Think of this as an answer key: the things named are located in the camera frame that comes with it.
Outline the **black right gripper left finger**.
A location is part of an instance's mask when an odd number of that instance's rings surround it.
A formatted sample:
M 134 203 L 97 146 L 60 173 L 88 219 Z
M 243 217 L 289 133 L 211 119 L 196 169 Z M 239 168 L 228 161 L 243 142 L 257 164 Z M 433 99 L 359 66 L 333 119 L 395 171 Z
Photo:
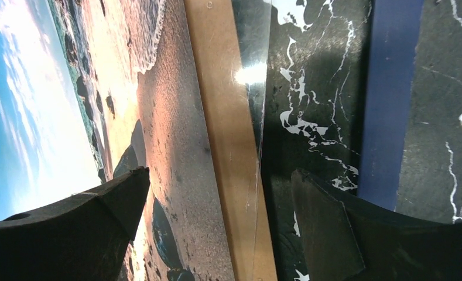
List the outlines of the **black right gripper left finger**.
M 0 280 L 116 280 L 149 186 L 138 167 L 0 221 Z

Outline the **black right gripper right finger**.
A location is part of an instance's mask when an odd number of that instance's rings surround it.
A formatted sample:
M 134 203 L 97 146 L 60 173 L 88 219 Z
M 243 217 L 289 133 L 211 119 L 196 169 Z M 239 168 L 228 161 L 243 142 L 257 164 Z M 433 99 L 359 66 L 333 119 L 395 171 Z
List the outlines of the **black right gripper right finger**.
M 389 211 L 303 169 L 291 182 L 311 280 L 462 280 L 462 222 Z

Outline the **beach landscape photo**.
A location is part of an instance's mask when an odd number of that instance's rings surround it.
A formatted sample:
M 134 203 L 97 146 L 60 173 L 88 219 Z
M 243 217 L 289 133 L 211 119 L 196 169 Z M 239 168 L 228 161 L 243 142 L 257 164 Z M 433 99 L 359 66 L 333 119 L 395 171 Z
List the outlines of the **beach landscape photo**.
M 116 280 L 234 280 L 183 1 L 0 1 L 0 221 L 138 166 Z

